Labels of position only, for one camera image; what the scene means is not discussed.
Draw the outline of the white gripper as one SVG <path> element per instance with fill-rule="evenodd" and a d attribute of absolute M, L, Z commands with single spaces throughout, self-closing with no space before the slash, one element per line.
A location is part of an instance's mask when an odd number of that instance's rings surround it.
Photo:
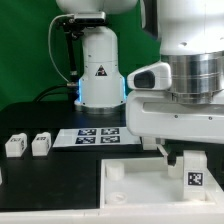
<path fill-rule="evenodd" d="M 224 93 L 209 104 L 178 104 L 164 91 L 132 91 L 126 125 L 141 137 L 224 144 Z M 167 143 L 157 149 L 167 165 L 176 165 L 176 153 Z"/>

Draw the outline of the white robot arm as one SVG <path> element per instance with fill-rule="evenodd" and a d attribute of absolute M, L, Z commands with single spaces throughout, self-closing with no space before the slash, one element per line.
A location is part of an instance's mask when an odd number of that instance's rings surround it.
<path fill-rule="evenodd" d="M 150 149 L 161 140 L 224 144 L 224 0 L 56 0 L 75 19 L 141 6 L 160 60 L 128 77 L 126 125 Z"/>

